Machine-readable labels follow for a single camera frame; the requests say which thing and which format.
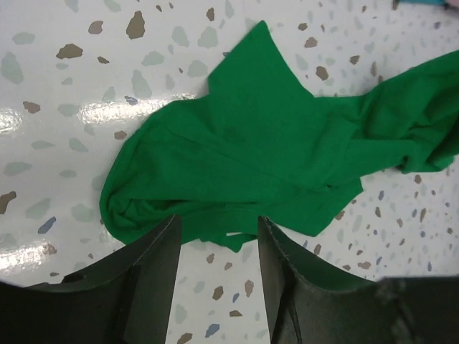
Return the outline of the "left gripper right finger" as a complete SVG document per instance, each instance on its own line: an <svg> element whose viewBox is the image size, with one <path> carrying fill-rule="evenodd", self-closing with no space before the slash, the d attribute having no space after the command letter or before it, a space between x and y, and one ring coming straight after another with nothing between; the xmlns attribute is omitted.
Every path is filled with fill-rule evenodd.
<svg viewBox="0 0 459 344"><path fill-rule="evenodd" d="M343 271L258 219L271 343L457 343L458 277Z"/></svg>

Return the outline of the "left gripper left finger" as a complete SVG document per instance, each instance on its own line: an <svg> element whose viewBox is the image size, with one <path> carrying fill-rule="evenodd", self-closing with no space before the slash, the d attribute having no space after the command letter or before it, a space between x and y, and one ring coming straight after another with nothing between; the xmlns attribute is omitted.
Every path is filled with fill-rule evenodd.
<svg viewBox="0 0 459 344"><path fill-rule="evenodd" d="M2 343L165 343L181 249L170 216L58 284L1 283Z"/></svg>

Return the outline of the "green t shirt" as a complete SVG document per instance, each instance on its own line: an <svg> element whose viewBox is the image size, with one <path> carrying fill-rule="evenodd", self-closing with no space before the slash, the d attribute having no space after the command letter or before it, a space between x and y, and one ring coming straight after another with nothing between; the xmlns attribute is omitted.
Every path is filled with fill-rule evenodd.
<svg viewBox="0 0 459 344"><path fill-rule="evenodd" d="M106 229L134 242L179 215L183 242L232 251L260 216L314 237L386 168L437 172L458 154L458 53L366 94L315 97L261 21L211 72L204 97L151 114L123 144L100 195Z"/></svg>

